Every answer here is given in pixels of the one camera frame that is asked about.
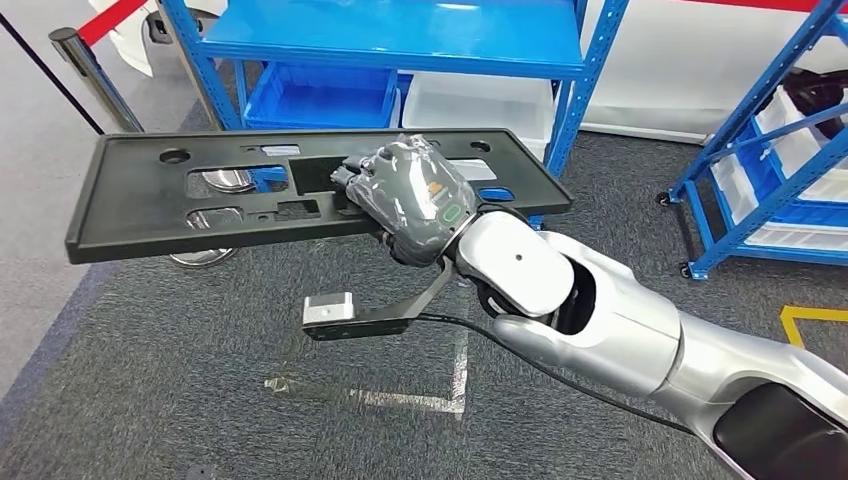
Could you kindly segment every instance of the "tray hole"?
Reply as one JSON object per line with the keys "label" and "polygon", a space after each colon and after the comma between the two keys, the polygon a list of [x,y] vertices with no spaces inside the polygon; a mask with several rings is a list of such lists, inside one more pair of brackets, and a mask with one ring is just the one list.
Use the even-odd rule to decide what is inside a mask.
{"label": "tray hole", "polygon": [[505,187],[486,187],[477,190],[480,198],[487,202],[512,202],[515,195]]}
{"label": "tray hole", "polygon": [[449,158],[448,161],[469,182],[497,180],[498,178],[489,164],[481,158]]}
{"label": "tray hole", "polygon": [[195,210],[186,215],[187,225],[195,230],[214,230],[238,225],[242,222],[242,211],[238,207]]}
{"label": "tray hole", "polygon": [[168,165],[183,163],[191,158],[191,154],[184,148],[169,148],[159,154],[159,161]]}
{"label": "tray hole", "polygon": [[492,151],[492,146],[482,140],[471,142],[471,148],[482,153],[489,153]]}
{"label": "tray hole", "polygon": [[289,160],[289,168],[298,195],[317,192],[334,192],[337,185],[330,180],[333,170],[339,168],[347,157],[313,157]]}
{"label": "tray hole", "polygon": [[287,222],[291,220],[311,220],[321,218],[321,211],[318,210],[318,202],[315,200],[297,200],[293,202],[278,203],[277,211],[273,215],[275,221]]}
{"label": "tray hole", "polygon": [[282,165],[245,167],[240,171],[241,174],[233,169],[192,170],[186,178],[186,195],[189,198],[212,198],[230,194],[277,193],[289,187],[290,179]]}

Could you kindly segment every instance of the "black plastic tray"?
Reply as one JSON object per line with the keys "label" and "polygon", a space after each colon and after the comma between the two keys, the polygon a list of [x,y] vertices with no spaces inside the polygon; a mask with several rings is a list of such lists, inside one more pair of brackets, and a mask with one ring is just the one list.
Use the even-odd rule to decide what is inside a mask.
{"label": "black plastic tray", "polygon": [[[472,185],[509,189],[515,200],[503,204],[522,213],[561,213],[571,205],[562,185],[506,130],[109,135],[94,152],[65,241],[68,258],[79,264],[376,231],[370,217],[334,191],[329,174],[347,156],[374,151],[401,132],[424,134],[448,159],[484,160],[497,180]],[[211,198],[189,195],[192,172],[263,165],[285,167],[288,188]],[[316,218],[284,214],[298,204]],[[206,230],[187,224],[192,212],[222,208],[238,209],[241,221]]]}

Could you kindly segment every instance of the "caster wheel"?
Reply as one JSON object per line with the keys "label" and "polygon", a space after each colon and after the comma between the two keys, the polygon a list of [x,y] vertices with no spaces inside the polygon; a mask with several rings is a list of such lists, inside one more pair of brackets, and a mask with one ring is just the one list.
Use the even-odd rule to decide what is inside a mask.
{"label": "caster wheel", "polygon": [[689,262],[683,262],[677,265],[678,271],[683,278],[692,278],[692,270],[689,268]]}
{"label": "caster wheel", "polygon": [[671,205],[671,195],[668,192],[658,193],[654,200],[663,207]]}

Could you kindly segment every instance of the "black rope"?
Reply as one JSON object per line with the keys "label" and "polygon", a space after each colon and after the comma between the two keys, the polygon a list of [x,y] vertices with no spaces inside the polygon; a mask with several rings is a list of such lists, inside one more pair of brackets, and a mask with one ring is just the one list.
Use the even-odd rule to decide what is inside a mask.
{"label": "black rope", "polygon": [[94,121],[91,115],[88,114],[85,108],[83,108],[82,104],[80,104],[79,101],[76,99],[76,97],[74,97],[74,95],[67,88],[65,88],[65,86],[62,84],[61,81],[59,81],[53,71],[50,70],[50,67],[48,67],[47,64],[44,63],[44,61],[41,59],[41,57],[38,56],[37,53],[35,53],[35,50],[33,50],[32,47],[29,46],[26,40],[21,37],[21,34],[18,33],[17,30],[15,30],[15,27],[13,27],[12,24],[9,23],[8,20],[6,20],[6,16],[2,13],[0,13],[0,23],[3,24],[3,28],[5,28],[7,32],[9,32],[9,35],[11,35],[13,39],[15,39],[15,42],[20,45],[23,51],[26,52],[27,56],[29,56],[29,58],[38,66],[38,68],[41,69],[44,75],[46,75],[47,78],[50,79],[50,82],[53,83],[53,86],[56,87],[56,89],[58,89],[59,92],[61,92],[62,95],[65,96],[65,99],[70,102],[71,105],[74,106],[77,112],[88,123],[88,126],[90,126],[96,134],[103,135],[103,129],[100,128],[100,125],[98,125],[97,122]]}

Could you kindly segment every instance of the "blue metal shelf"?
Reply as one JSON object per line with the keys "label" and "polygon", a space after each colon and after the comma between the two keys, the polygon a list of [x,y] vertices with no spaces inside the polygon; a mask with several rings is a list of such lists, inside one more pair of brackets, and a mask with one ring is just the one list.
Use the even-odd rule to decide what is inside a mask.
{"label": "blue metal shelf", "polygon": [[[201,39],[185,0],[156,0],[214,123],[244,128],[243,60],[532,77],[559,102],[545,165],[559,177],[628,0],[604,0],[581,55],[587,0],[231,0]],[[235,65],[234,108],[213,59]]]}
{"label": "blue metal shelf", "polygon": [[[707,178],[709,179],[713,189],[713,193],[716,196],[716,202],[718,203],[719,210],[721,211],[721,217],[722,220],[724,220],[724,226],[729,231],[734,227],[733,217],[730,211],[730,205],[728,205],[724,193],[722,193],[722,191],[718,188],[718,184],[715,181],[715,177],[713,176],[712,171],[707,174]],[[694,208],[698,208],[699,211],[703,211],[703,206],[700,203],[700,199],[693,200],[693,209]],[[696,219],[696,222],[698,223],[698,231],[699,233],[701,233],[702,238],[708,236],[712,244],[712,232],[709,229],[709,225],[706,223],[706,218],[704,218],[702,222]],[[813,250],[809,248],[802,249],[747,245],[744,243],[742,245],[737,246],[731,252],[730,256],[786,260],[792,262],[822,263],[828,265],[848,265],[848,252]]]}
{"label": "blue metal shelf", "polygon": [[559,79],[583,70],[570,0],[234,0],[210,57]]}
{"label": "blue metal shelf", "polygon": [[[793,211],[796,207],[816,207],[816,203],[819,202],[801,202],[798,200],[798,196],[848,155],[848,129],[843,129],[835,138],[825,144],[790,178],[784,177],[780,165],[775,164],[776,159],[773,155],[759,163],[743,164],[746,175],[749,176],[755,189],[757,189],[759,205],[738,224],[733,222],[730,207],[723,192],[718,188],[712,171],[709,169],[711,163],[734,152],[743,156],[754,152],[753,155],[756,157],[754,160],[759,161],[763,142],[773,140],[800,128],[806,128],[824,118],[844,113],[848,105],[833,107],[826,112],[811,115],[802,121],[781,127],[765,135],[758,135],[759,132],[753,127],[754,114],[770,97],[779,82],[805,51],[815,45],[823,35],[837,35],[843,41],[848,40],[845,23],[838,16],[844,1],[822,0],[819,2],[760,79],[745,95],[739,106],[719,127],[716,135],[704,147],[695,161],[687,167],[680,179],[668,190],[669,200],[672,203],[680,203],[684,198],[688,199],[695,219],[695,226],[704,247],[704,252],[698,258],[688,262],[687,273],[692,278],[706,279],[707,272],[728,256],[848,265],[848,252],[841,250],[825,251],[757,246],[745,243],[746,239],[758,231],[766,222],[779,223],[781,219],[789,218],[785,216],[787,212],[798,213]],[[721,238],[713,238],[707,221],[707,215],[696,188],[697,182],[701,179],[707,179],[712,184],[712,190],[716,196],[726,228],[726,232]],[[827,219],[837,223],[841,221],[841,211],[832,210],[830,213],[835,216],[821,215],[819,217],[823,221]]]}

